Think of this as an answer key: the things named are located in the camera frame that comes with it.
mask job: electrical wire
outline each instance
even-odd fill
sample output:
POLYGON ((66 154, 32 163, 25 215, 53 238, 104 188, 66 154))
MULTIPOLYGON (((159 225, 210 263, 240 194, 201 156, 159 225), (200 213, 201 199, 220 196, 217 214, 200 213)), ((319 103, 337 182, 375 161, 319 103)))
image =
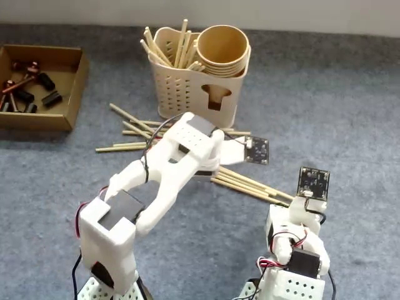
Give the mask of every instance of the electrical wire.
POLYGON ((308 213, 312 213, 312 214, 317 214, 319 216, 321 216, 321 220, 319 221, 319 223, 322 225, 325 223, 326 221, 326 215, 323 212, 320 211, 313 211, 312 209, 308 209, 308 202, 309 202, 309 198, 306 198, 306 201, 304 202, 304 209, 308 212, 308 213))
MULTIPOLYGON (((256 291, 255 294, 258 294, 258 293, 260 293, 260 292, 261 292, 261 290, 259 289, 259 290, 256 291)), ((235 298, 233 298, 233 299, 231 299, 231 300, 248 300, 248 299, 250 299, 250 297, 251 297, 252 295, 253 295, 253 294, 251 294, 250 296, 235 297, 235 298)))
POLYGON ((76 269, 79 266, 79 263, 81 262, 82 259, 82 253, 79 253, 79 256, 75 262, 74 267, 72 268, 72 284, 74 285, 74 300, 78 300, 78 288, 76 287, 76 277, 75 277, 75 272, 76 269))
POLYGON ((267 270, 267 268, 265 267, 265 268, 264 268, 264 271, 261 273, 260 280, 259 280, 258 283, 257 283, 256 291, 255 291, 254 294, 251 296, 251 298, 249 298, 249 300, 253 300, 254 297, 256 297, 256 294, 257 294, 257 291, 258 291, 258 287, 259 287, 259 285, 260 285, 260 283, 261 283, 261 280, 262 280, 263 277, 264 277, 264 274, 265 274, 265 271, 266 271, 266 270, 267 270))
POLYGON ((81 237, 81 233, 79 232, 79 213, 81 212, 82 208, 87 204, 89 203, 88 202, 81 203, 81 205, 79 205, 75 213, 75 233, 78 239, 81 237))
POLYGON ((335 280, 333 279, 331 270, 329 270, 327 272, 327 274, 329 275, 329 278, 331 279, 331 282, 332 282, 332 298, 331 299, 335 300, 336 299, 336 283, 335 283, 335 280))
POLYGON ((144 157, 144 162, 142 162, 144 170, 146 172, 146 180, 144 183, 147 183, 149 181, 149 164, 148 164, 148 156, 147 152, 153 143, 154 139, 156 138, 157 134, 160 132, 160 130, 165 127, 169 122, 175 120, 176 118, 182 116, 184 112, 177 114, 176 116, 170 117, 169 119, 165 120, 158 128, 153 132, 152 136, 150 139, 147 140, 146 147, 143 150, 143 157, 144 157))
POLYGON ((278 234, 284 234, 284 233, 291 234, 291 235, 293 235, 293 236, 295 236, 295 237, 297 238, 298 241, 295 242, 294 244, 299 243, 299 242, 302 240, 300 237, 298 237, 298 236, 297 236, 296 234, 294 234, 293 232, 290 232, 290 231, 279 231, 279 232, 277 232, 277 233, 275 233, 275 234, 273 234, 273 235, 271 236, 271 243, 270 243, 270 245, 269 245, 269 252, 271 252, 272 254, 275 254, 274 251, 273 251, 274 238, 275 238, 278 234))

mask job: utensil holder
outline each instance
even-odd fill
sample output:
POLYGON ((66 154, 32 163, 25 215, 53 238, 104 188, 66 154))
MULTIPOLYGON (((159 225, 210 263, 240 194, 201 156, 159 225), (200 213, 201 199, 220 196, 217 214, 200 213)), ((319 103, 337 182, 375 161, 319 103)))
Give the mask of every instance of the utensil holder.
MULTIPOLYGON (((157 30, 154 41, 170 61, 175 60, 178 47, 179 33, 170 27, 162 27, 157 30)), ((191 42, 199 36, 199 33, 191 34, 191 42)), ((170 118, 179 113, 191 111, 202 116, 220 128, 228 128, 234 124, 236 109, 243 79, 247 74, 251 48, 249 46, 247 62, 244 69, 237 77, 215 77, 202 72, 176 69, 157 64, 149 56, 152 66, 156 92, 158 99, 158 113, 163 118, 170 118), (209 93, 205 86, 221 86, 231 93, 224 96, 220 103, 209 100, 209 93)))

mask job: white wall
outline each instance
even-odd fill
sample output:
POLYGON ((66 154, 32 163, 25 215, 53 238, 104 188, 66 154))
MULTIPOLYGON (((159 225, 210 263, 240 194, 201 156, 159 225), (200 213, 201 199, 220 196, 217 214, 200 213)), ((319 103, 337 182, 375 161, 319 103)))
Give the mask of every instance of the white wall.
POLYGON ((244 29, 400 37, 400 0, 0 0, 0 21, 105 25, 232 24, 244 29))

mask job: brown cardboard box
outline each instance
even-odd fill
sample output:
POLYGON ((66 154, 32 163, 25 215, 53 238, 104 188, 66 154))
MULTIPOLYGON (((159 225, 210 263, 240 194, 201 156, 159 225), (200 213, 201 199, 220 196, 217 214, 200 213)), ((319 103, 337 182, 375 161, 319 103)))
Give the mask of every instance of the brown cardboard box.
MULTIPOLYGON (((28 83, 23 89, 34 94, 36 114, 18 112, 0 112, 0 128, 70 131, 75 125, 81 105, 81 97, 88 76, 89 62, 80 48, 4 45, 0 49, 0 83, 12 79, 21 80, 23 72, 11 70, 11 61, 31 63, 37 61, 56 84, 56 90, 62 96, 62 102, 46 108, 42 98, 50 94, 35 82, 28 83)), ((17 101, 19 110, 25 104, 17 101)))

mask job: black circuit board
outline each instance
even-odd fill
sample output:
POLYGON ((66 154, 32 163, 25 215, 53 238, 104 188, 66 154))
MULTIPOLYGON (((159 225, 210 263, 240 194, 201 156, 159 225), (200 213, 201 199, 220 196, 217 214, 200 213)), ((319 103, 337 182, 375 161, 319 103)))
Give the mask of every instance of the black circuit board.
POLYGON ((311 167, 301 167, 299 183, 297 185, 297 196, 304 197, 305 191, 311 191, 310 198, 327 201, 329 187, 329 171, 313 169, 311 167))
POLYGON ((269 141, 261 137, 246 136, 244 160, 249 163, 268 164, 269 141))

